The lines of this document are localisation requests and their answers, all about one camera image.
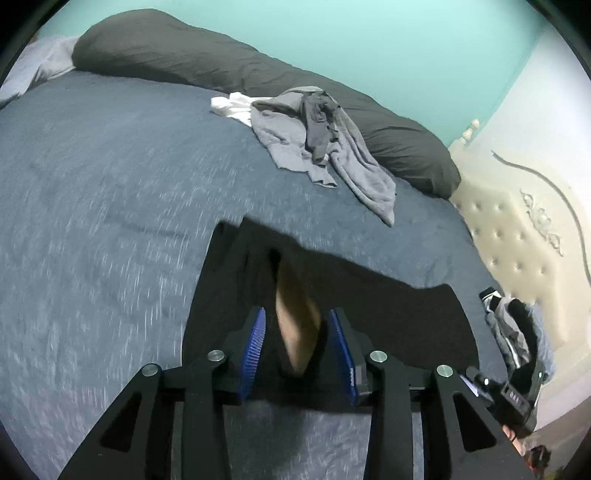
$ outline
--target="silver screw head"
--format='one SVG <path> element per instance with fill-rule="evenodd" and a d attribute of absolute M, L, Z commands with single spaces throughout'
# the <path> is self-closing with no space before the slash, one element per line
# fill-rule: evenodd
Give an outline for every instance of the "silver screw head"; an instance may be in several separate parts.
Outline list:
<path fill-rule="evenodd" d="M 388 359 L 388 355 L 386 354 L 386 352 L 382 352 L 381 350 L 374 350 L 369 354 L 369 357 L 371 358 L 371 360 L 379 364 L 385 362 Z"/>
<path fill-rule="evenodd" d="M 437 367 L 437 373 L 442 377 L 449 378 L 453 375 L 453 368 L 449 365 L 439 365 Z"/>
<path fill-rule="evenodd" d="M 151 377 L 158 373 L 158 365 L 156 364 L 148 364 L 144 365 L 142 368 L 142 375 L 145 377 Z"/>
<path fill-rule="evenodd" d="M 221 350 L 212 350 L 207 354 L 207 359 L 210 362 L 221 362 L 224 358 L 226 358 L 226 354 Z"/>

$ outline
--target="cream headboard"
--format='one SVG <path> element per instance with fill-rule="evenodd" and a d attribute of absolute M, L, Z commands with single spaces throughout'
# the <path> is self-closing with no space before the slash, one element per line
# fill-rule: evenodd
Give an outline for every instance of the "cream headboard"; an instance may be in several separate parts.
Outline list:
<path fill-rule="evenodd" d="M 477 127 L 473 122 L 450 147 L 462 175 L 450 200 L 505 294 L 542 309 L 557 372 L 541 393 L 541 426 L 575 406 L 560 397 L 569 387 L 581 396 L 578 382 L 591 371 L 591 236 L 583 208 L 556 172 L 511 152 L 472 152 L 466 143 Z"/>

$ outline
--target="blue-gray bedspread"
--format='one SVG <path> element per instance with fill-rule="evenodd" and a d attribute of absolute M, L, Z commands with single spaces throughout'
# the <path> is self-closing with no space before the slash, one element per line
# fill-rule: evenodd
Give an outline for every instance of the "blue-gray bedspread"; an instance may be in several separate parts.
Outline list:
<path fill-rule="evenodd" d="M 344 184 L 278 170 L 248 127 L 210 113 L 213 95 L 71 72 L 0 111 L 0 420 L 41 480 L 142 365 L 180 364 L 221 219 L 248 214 L 415 287 L 450 284 L 481 367 L 506 376 L 478 299 L 494 281 L 448 201 L 396 179 L 387 227 Z M 235 478 L 362 476 L 367 417 L 226 414 Z"/>

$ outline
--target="clothing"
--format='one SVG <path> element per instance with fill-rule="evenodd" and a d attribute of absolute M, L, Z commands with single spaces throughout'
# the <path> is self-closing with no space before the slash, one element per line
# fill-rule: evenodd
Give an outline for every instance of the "clothing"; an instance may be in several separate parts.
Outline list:
<path fill-rule="evenodd" d="M 336 182 L 324 162 L 313 161 L 323 151 L 319 148 L 320 139 L 322 148 L 328 140 L 326 154 L 333 168 L 361 203 L 392 226 L 396 197 L 394 180 L 371 156 L 349 115 L 333 99 L 329 103 L 327 97 L 323 90 L 310 86 L 289 89 L 270 100 L 254 102 L 252 129 L 279 168 L 306 172 L 313 183 L 335 187 Z M 308 109 L 325 116 L 328 112 L 328 116 L 315 119 L 314 115 L 307 116 Z M 334 129 L 338 136 L 320 136 L 320 128 L 326 127 Z M 308 135 L 312 139 L 314 154 L 306 148 Z"/>
<path fill-rule="evenodd" d="M 485 290 L 480 296 L 486 308 L 486 322 L 499 345 L 509 377 L 513 375 L 515 370 L 532 360 L 530 347 L 514 317 L 515 312 L 518 312 L 519 316 L 522 317 L 518 318 L 518 320 L 527 322 L 532 326 L 537 351 L 533 355 L 542 362 L 545 374 L 544 382 L 549 381 L 556 371 L 556 365 L 539 308 L 525 305 L 523 309 L 512 309 L 509 306 L 515 301 L 519 302 L 519 300 L 512 297 L 502 297 L 493 288 Z"/>
<path fill-rule="evenodd" d="M 289 262 L 321 313 L 342 307 L 374 348 L 406 365 L 478 366 L 472 330 L 450 286 L 412 288 L 339 257 L 306 250 L 249 219 L 239 228 L 220 223 L 212 235 L 183 337 L 184 365 L 220 348 L 256 305 L 267 312 L 257 381 L 277 380 L 277 364 L 283 364 L 275 314 L 279 261 Z"/>
<path fill-rule="evenodd" d="M 304 97 L 301 103 L 301 117 L 306 127 L 306 149 L 312 153 L 315 165 L 326 166 L 329 142 L 339 139 L 335 127 L 335 113 L 339 107 L 326 92 L 314 92 Z"/>
<path fill-rule="evenodd" d="M 268 100 L 270 97 L 249 97 L 240 92 L 231 93 L 228 98 L 212 98 L 212 111 L 220 116 L 227 116 L 251 127 L 251 103 L 256 100 Z"/>
<path fill-rule="evenodd" d="M 0 108 L 30 87 L 74 69 L 72 51 L 78 37 L 52 35 L 27 45 L 0 87 Z"/>

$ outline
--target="body pillow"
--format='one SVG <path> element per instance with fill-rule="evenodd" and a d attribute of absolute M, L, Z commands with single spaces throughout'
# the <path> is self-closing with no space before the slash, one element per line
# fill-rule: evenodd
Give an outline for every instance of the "body pillow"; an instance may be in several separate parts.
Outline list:
<path fill-rule="evenodd" d="M 445 199 L 460 183 L 447 148 L 422 125 L 342 83 L 159 10 L 133 10 L 105 18 L 81 36 L 72 59 L 79 70 L 252 97 L 273 97 L 290 88 L 314 85 L 338 101 L 359 128 L 370 153 L 392 174 Z"/>

